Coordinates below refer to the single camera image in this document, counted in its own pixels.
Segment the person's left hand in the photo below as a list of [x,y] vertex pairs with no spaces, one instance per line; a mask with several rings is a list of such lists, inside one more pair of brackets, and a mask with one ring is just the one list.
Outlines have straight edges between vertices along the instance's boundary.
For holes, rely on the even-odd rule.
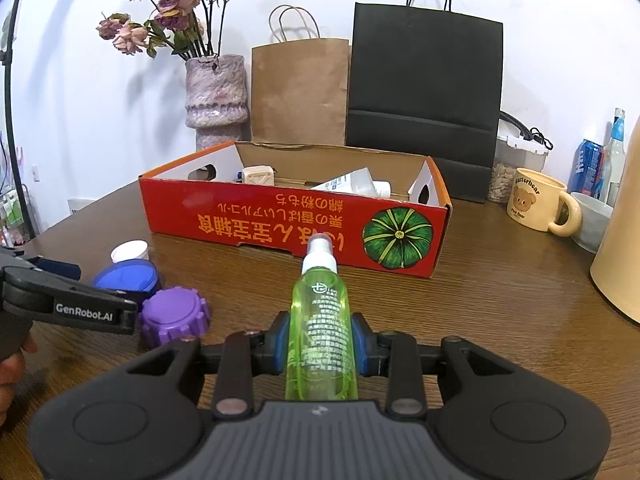
[[15,387],[25,373],[25,353],[35,353],[38,346],[31,333],[24,339],[21,348],[3,360],[0,364],[0,427],[8,418],[8,411],[13,403]]

